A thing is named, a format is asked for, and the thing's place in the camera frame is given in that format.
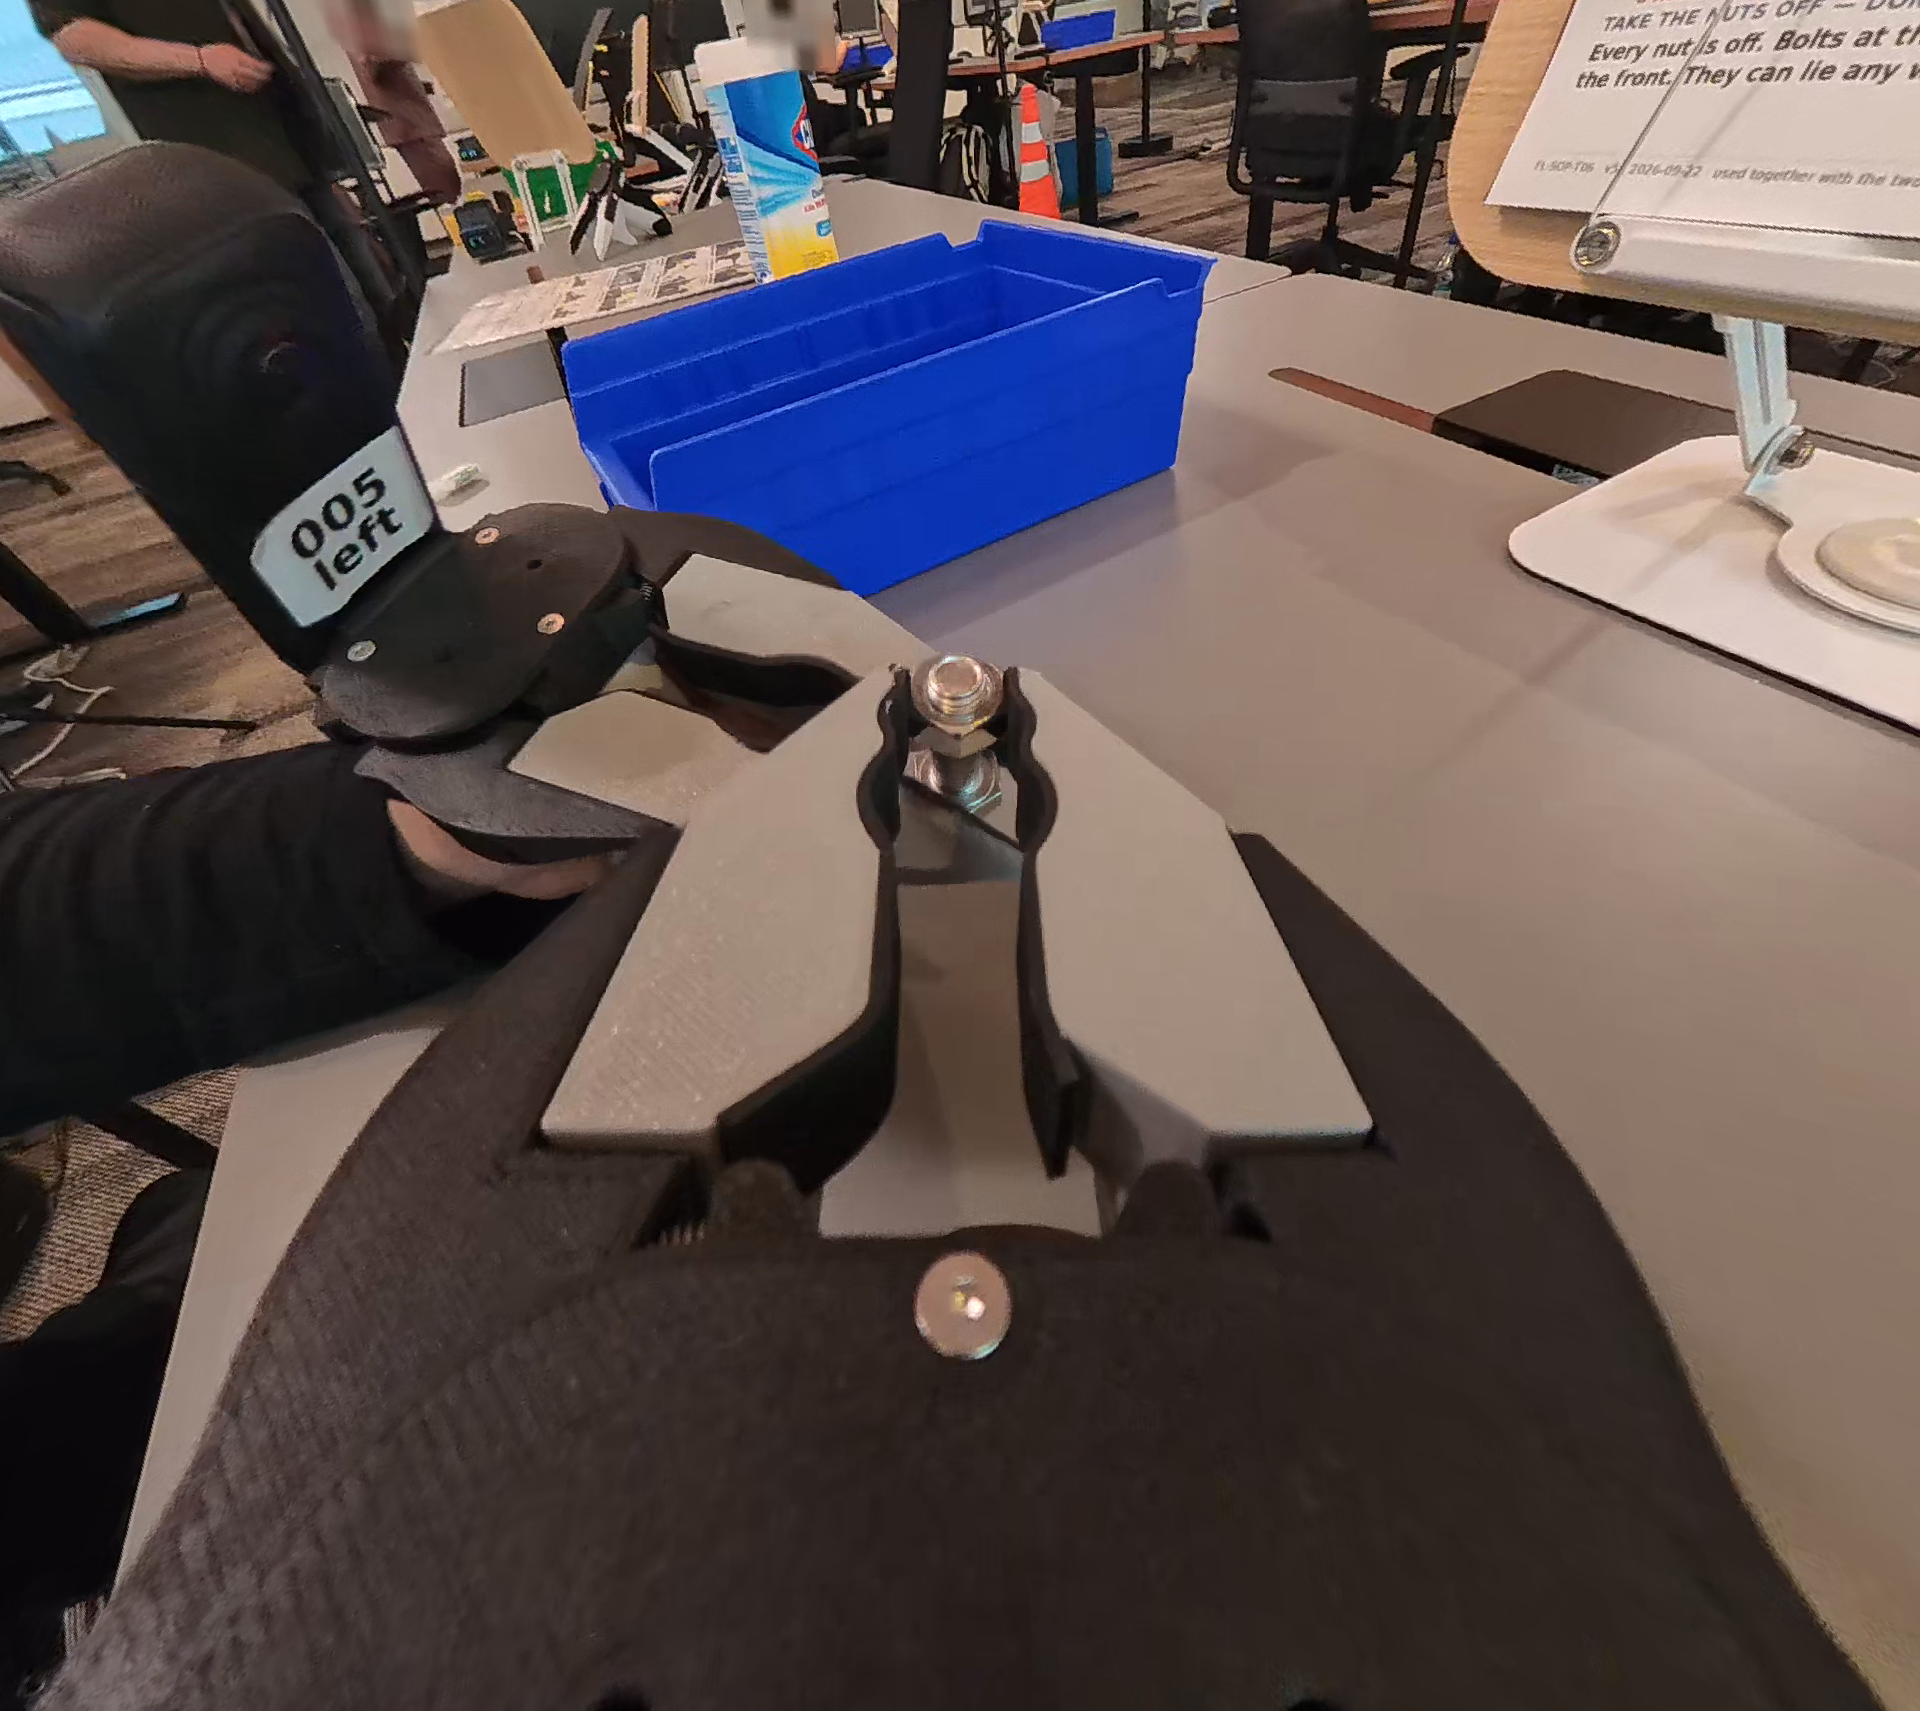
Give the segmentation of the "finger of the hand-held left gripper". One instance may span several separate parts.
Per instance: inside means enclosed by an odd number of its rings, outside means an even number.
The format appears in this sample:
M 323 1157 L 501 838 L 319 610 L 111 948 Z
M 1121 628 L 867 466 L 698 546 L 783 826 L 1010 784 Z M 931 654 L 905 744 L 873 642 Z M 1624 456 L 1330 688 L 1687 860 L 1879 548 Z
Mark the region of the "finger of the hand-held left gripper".
M 661 692 L 615 688 L 539 724 L 507 770 L 680 828 L 785 738 L 778 722 L 713 716 Z
M 705 700 L 818 714 L 905 668 L 905 628 L 860 596 L 688 554 L 661 588 L 656 662 Z

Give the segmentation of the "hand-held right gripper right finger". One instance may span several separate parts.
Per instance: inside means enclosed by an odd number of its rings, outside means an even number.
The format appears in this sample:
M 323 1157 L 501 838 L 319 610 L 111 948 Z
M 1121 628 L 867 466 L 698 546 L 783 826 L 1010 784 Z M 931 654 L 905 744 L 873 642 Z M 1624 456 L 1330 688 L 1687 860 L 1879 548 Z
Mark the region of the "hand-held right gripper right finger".
M 1045 1169 L 1211 1169 L 1361 1143 L 1355 1075 L 1225 818 L 1030 668 L 1007 674 L 1019 788 L 1021 1085 Z

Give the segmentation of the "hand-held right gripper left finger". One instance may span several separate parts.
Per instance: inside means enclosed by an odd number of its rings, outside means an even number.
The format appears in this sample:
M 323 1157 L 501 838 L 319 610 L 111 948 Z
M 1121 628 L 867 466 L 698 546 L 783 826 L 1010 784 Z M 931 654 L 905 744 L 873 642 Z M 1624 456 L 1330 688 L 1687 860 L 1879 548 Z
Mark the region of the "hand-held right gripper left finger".
M 566 1063 L 556 1147 L 780 1165 L 887 1119 L 900 1053 L 905 676 L 864 676 L 695 808 Z

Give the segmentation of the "silver hex bolt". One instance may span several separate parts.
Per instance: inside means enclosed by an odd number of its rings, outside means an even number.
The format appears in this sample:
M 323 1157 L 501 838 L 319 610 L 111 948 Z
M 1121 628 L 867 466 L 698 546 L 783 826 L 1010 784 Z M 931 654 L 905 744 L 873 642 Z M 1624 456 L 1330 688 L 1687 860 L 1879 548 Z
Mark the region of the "silver hex bolt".
M 911 674 L 911 704 L 917 720 L 964 732 L 989 724 L 999 734 L 1004 710 L 1001 668 L 968 654 L 940 654 Z M 996 750 L 989 758 L 964 764 L 939 764 L 907 758 L 905 776 L 955 812 L 980 816 L 1001 798 Z

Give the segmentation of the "blue plastic bin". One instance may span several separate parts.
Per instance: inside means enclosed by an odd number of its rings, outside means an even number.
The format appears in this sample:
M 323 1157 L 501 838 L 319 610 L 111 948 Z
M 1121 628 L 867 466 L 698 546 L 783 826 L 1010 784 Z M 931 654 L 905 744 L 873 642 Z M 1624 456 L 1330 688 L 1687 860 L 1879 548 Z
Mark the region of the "blue plastic bin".
M 605 498 L 875 594 L 1168 472 L 1211 262 L 984 222 L 572 340 Z

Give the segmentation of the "person's left hand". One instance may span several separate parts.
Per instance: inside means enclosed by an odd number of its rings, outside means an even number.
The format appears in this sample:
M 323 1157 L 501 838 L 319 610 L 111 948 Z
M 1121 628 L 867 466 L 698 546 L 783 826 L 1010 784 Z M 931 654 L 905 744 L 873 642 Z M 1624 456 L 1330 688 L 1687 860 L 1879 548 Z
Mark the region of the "person's left hand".
M 576 900 L 607 880 L 625 860 L 625 850 L 550 862 L 484 858 L 419 808 L 388 800 L 387 816 L 402 866 L 439 904 L 468 904 L 504 898 L 525 904 Z

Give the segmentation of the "grey desk flap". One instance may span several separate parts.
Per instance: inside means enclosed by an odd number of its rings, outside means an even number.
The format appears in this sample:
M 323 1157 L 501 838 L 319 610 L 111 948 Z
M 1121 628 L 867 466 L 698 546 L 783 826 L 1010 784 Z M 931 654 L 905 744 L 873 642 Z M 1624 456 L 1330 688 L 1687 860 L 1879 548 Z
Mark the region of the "grey desk flap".
M 489 426 L 566 400 L 563 360 L 546 340 L 483 352 L 462 362 L 459 382 L 462 428 Z

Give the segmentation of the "tan wooden board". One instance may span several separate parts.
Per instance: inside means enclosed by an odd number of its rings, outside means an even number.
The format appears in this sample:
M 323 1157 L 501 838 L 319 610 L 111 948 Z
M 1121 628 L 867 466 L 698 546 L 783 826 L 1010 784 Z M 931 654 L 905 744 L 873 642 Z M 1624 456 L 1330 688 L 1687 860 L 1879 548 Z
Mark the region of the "tan wooden board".
M 565 158 L 585 166 L 598 140 L 514 0 L 452 0 L 421 10 L 417 62 L 498 168 Z

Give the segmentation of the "black white hand tool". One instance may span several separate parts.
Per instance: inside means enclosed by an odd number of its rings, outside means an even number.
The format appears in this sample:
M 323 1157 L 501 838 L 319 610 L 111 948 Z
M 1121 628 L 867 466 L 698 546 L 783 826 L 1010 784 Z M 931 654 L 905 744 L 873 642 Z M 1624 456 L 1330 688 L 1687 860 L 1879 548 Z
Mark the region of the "black white hand tool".
M 579 256 L 591 244 L 594 258 L 608 258 L 615 234 L 640 216 L 639 236 L 675 236 L 672 216 L 661 206 L 654 190 L 633 182 L 628 168 L 613 154 L 602 156 L 588 178 L 581 210 L 568 238 L 568 252 Z

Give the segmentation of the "disinfectant wipes canister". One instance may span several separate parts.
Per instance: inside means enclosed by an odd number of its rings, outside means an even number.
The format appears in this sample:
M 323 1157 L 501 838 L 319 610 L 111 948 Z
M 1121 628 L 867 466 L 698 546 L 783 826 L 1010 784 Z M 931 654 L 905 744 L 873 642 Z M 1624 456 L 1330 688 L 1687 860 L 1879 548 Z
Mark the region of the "disinfectant wipes canister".
M 797 50 L 771 40 L 708 42 L 695 48 L 692 68 L 756 284 L 834 264 L 839 246 Z

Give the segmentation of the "black high-back chair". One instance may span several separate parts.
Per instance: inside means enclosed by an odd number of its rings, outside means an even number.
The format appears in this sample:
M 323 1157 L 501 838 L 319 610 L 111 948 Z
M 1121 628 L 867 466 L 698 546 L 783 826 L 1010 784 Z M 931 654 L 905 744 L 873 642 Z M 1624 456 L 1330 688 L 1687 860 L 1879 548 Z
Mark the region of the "black high-back chair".
M 952 0 L 898 0 L 885 174 L 900 188 L 940 186 L 952 32 Z

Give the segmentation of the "dark brown desk flap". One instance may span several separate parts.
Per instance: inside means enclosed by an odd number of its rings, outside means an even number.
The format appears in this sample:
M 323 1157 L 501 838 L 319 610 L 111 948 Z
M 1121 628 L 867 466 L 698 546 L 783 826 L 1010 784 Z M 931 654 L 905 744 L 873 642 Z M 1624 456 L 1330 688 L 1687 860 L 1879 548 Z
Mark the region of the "dark brown desk flap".
M 1730 410 L 1577 372 L 1519 380 L 1443 410 L 1435 434 L 1540 476 L 1620 476 L 1681 444 L 1735 436 Z

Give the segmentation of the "person's dark clothing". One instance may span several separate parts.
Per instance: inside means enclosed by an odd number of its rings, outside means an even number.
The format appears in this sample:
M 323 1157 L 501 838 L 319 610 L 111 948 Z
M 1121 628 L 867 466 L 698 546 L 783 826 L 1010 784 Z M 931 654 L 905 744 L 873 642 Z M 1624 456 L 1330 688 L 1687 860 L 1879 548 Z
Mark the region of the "person's dark clothing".
M 2 1347 L 2 1681 L 26 1699 L 126 1545 L 212 1175 L 135 1195 L 98 1283 Z

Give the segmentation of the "black office chair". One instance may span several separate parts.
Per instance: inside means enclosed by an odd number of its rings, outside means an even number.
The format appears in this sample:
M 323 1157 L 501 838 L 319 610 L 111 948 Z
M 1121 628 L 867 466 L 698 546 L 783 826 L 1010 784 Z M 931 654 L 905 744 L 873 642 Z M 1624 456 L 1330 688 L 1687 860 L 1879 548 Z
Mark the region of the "black office chair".
M 1340 236 L 1344 212 L 1361 214 L 1399 186 L 1406 160 L 1430 160 L 1452 136 L 1452 108 L 1438 74 L 1447 52 L 1404 68 L 1402 98 L 1383 98 L 1389 52 L 1370 0 L 1235 0 L 1236 96 L 1229 132 L 1229 186 L 1246 200 L 1246 256 L 1274 260 L 1274 210 L 1323 210 L 1318 236 L 1278 258 L 1296 274 L 1397 274 L 1412 266 Z

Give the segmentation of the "printed instruction sheet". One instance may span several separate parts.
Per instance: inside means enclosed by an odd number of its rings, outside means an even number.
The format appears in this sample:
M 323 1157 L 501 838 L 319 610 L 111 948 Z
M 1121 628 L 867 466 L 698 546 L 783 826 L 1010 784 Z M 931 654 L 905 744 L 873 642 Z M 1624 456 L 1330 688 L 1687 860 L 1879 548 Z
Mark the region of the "printed instruction sheet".
M 1572 0 L 1502 210 L 1917 236 L 1918 0 Z

